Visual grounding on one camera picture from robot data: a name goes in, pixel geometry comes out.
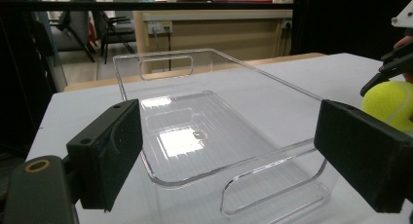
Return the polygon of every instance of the floor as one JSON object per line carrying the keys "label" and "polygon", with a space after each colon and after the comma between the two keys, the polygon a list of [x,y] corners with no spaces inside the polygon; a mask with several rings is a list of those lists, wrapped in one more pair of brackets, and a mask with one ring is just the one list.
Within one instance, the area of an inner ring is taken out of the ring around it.
{"label": "floor", "polygon": [[[132,48],[136,48],[136,43],[129,44]],[[63,67],[63,73],[67,85],[115,78],[113,56],[129,54],[123,44],[111,44],[109,45],[108,56],[105,64],[104,56],[100,56],[98,42],[97,47],[94,46],[94,48],[95,54],[93,54],[93,57],[95,62],[92,62],[83,51],[59,53],[61,67]]]}

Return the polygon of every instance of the office chair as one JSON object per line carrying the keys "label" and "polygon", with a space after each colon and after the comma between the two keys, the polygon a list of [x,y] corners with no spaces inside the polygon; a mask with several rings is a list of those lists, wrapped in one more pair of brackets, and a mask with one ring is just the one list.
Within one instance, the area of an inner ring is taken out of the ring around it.
{"label": "office chair", "polygon": [[83,50],[94,62],[94,48],[89,44],[89,12],[63,12],[58,21],[52,20],[51,29],[59,52]]}
{"label": "office chair", "polygon": [[127,50],[134,54],[133,48],[128,42],[135,42],[133,25],[131,20],[124,17],[109,18],[104,12],[92,12],[94,15],[94,28],[100,39],[100,55],[104,54],[104,63],[107,60],[109,44],[123,43]]}

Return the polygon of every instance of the white table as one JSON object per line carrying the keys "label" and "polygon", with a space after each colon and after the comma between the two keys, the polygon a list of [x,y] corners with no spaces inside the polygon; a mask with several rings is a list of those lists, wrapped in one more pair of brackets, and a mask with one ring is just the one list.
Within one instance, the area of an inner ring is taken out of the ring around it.
{"label": "white table", "polygon": [[[359,107],[361,87],[377,73],[381,62],[340,54],[260,65],[258,68],[323,98]],[[107,86],[53,96],[27,160],[44,156],[66,156],[65,144],[109,106],[121,102],[118,86]],[[110,213],[84,210],[77,204],[80,223],[158,223],[156,199],[148,186],[149,178],[142,162],[131,171]],[[400,214],[376,213],[364,199],[340,177],[326,204],[305,215],[284,222],[327,223],[408,223],[413,205],[406,201]]]}

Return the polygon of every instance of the clear plastic bin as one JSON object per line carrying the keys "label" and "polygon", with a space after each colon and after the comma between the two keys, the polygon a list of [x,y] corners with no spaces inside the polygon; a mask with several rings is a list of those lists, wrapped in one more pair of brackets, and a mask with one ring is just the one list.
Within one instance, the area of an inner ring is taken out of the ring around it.
{"label": "clear plastic bin", "polygon": [[215,50],[114,63],[123,99],[140,100],[163,223],[274,223],[329,196],[338,173],[313,145],[320,97]]}

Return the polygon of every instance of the yellow ball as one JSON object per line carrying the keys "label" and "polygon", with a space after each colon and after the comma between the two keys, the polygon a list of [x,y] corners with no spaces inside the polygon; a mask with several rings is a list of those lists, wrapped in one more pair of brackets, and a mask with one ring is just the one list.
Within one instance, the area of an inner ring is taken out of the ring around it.
{"label": "yellow ball", "polygon": [[365,94],[361,110],[399,131],[413,131],[413,84],[381,83]]}

